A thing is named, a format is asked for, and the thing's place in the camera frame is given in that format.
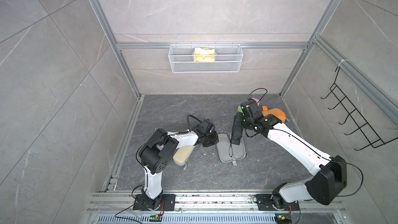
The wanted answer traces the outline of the black umbrella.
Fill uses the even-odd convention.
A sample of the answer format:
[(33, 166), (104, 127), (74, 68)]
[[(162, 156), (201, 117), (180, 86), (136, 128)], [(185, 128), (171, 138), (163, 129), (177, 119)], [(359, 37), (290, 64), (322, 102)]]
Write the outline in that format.
[(229, 148), (229, 156), (233, 157), (233, 145), (234, 146), (239, 146), (240, 141), (242, 138), (243, 134), (243, 124), (242, 124), (242, 119), (244, 115), (237, 112), (237, 114), (234, 116), (233, 119), (233, 126), (232, 126), (232, 132), (231, 132), (231, 139), (230, 139), (230, 148)]

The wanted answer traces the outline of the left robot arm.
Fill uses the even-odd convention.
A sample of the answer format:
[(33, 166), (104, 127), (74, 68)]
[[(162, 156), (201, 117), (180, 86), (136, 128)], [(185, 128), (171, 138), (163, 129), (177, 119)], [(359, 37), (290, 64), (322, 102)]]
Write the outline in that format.
[(176, 151), (184, 147), (202, 145), (209, 147), (219, 142), (215, 125), (209, 120), (187, 116), (188, 129), (168, 132), (157, 129), (151, 138), (136, 153), (136, 160), (145, 172), (142, 198), (150, 209), (156, 209), (162, 202), (162, 172), (172, 161)]

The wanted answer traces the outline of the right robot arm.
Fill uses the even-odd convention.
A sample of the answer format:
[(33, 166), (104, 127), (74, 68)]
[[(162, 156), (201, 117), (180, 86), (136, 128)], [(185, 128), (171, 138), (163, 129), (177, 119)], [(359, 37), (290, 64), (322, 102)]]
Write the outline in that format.
[(341, 156), (332, 157), (314, 147), (285, 124), (286, 114), (277, 108), (261, 107), (259, 100), (249, 98), (237, 108), (231, 143), (238, 145), (248, 130), (277, 143), (295, 157), (311, 177), (294, 183), (282, 183), (271, 195), (273, 208), (283, 210), (297, 201), (314, 200), (329, 205), (348, 185), (348, 162)]

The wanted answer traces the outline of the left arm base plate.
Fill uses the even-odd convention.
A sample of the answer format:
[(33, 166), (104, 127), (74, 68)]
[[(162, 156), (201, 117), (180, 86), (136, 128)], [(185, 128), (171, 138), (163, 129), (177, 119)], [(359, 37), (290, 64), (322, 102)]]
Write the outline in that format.
[(150, 199), (146, 194), (137, 195), (133, 210), (141, 211), (173, 211), (176, 203), (176, 195), (160, 194), (155, 199)]

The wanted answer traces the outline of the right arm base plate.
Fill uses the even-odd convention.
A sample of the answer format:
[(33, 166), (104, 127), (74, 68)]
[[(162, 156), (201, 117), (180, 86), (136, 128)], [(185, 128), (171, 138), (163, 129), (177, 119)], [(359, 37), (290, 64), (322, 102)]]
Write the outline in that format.
[(283, 203), (282, 206), (276, 204), (272, 199), (272, 194), (256, 194), (253, 202), (259, 211), (298, 211), (300, 206), (297, 202)]

